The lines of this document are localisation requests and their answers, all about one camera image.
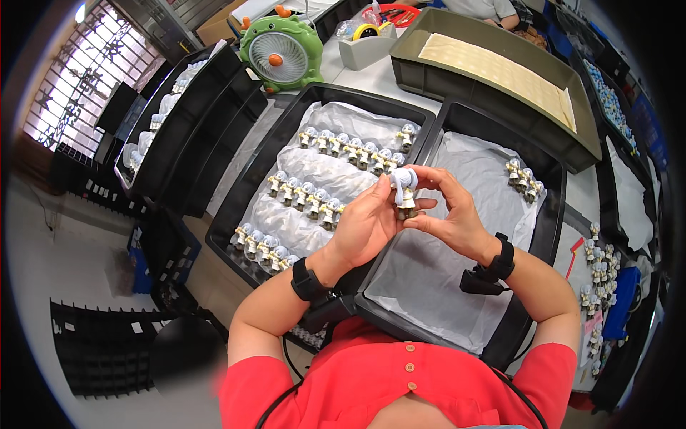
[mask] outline black tray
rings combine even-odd
[[[526,165],[534,171],[536,177],[543,181],[548,194],[536,218],[536,228],[529,253],[552,266],[557,254],[565,212],[566,169],[540,149],[541,145],[538,142],[530,141],[527,137],[513,131],[506,122],[494,115],[460,102],[456,98],[447,99],[443,103],[431,134],[427,138],[427,143],[417,156],[417,164],[428,165],[433,161],[440,145],[441,129],[478,137],[516,150]],[[389,247],[390,245],[385,247],[380,254],[381,257],[376,258],[374,266],[369,270],[369,274],[355,295],[357,313],[399,340],[421,341],[457,348],[453,343],[426,332],[364,297],[363,292],[369,286],[374,272],[383,259],[383,254]],[[517,296],[513,296],[493,337],[484,348],[481,359],[505,371],[529,332],[531,322],[520,300]]]
[[[255,153],[226,195],[205,236],[205,242],[210,248],[253,288],[268,280],[270,276],[257,264],[248,261],[243,252],[233,251],[229,240],[235,234],[234,230],[239,226],[250,199],[276,162],[277,154],[298,131],[305,111],[314,102],[344,102],[377,115],[408,119],[421,126],[412,150],[405,157],[405,163],[413,163],[417,158],[435,120],[434,114],[429,111],[380,95],[323,83],[311,83],[303,88],[257,146]],[[359,284],[369,266],[370,264],[366,264],[352,270],[341,279],[341,282],[359,279],[356,283]]]

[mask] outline window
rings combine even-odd
[[[102,138],[95,121],[114,85],[134,86],[159,56],[111,5],[101,1],[54,58],[24,130],[51,150],[65,142],[92,158]]]

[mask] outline plastic sheet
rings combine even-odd
[[[514,156],[515,151],[497,144],[447,132],[432,165],[446,168],[471,192],[489,233],[504,233],[527,251],[547,192],[529,205],[508,186],[505,162]],[[418,196],[438,200],[438,206],[427,211],[429,216],[448,214],[440,192],[423,190]],[[393,241],[364,294],[415,325],[481,354],[512,293],[491,297],[461,291],[462,272],[474,265],[432,235],[405,230]]]

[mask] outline electric fan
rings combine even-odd
[[[241,61],[250,63],[268,93],[323,82],[319,66],[324,48],[317,31],[282,5],[275,10],[278,16],[265,16],[252,24],[243,18]]]

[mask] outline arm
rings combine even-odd
[[[457,253],[487,267],[500,254],[501,243],[482,225],[470,193],[445,169],[411,167],[419,178],[417,189],[439,189],[449,213],[444,220],[417,216],[406,220],[404,227],[430,233]],[[576,352],[580,335],[579,305],[561,275],[537,257],[515,247],[514,270],[506,283],[538,323],[533,347],[560,343]]]

